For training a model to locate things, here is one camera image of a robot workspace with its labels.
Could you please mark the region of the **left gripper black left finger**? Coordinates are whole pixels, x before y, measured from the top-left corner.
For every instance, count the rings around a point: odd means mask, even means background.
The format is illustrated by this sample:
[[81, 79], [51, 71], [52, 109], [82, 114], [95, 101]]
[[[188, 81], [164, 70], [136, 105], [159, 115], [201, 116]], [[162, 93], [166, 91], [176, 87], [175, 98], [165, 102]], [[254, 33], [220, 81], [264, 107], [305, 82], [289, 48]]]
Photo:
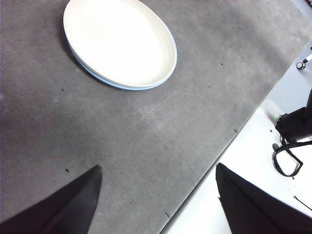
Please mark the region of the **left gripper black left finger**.
[[102, 168], [94, 166], [46, 199], [0, 224], [2, 234], [86, 234], [102, 184]]

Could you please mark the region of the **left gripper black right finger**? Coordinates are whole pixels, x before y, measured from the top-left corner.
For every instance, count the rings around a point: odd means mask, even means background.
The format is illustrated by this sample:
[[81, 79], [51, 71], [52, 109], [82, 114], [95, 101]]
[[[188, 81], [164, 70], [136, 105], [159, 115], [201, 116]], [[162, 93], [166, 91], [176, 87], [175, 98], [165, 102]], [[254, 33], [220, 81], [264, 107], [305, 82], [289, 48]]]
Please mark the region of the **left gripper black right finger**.
[[220, 202], [233, 234], [310, 234], [312, 219], [248, 182], [224, 164], [216, 166]]

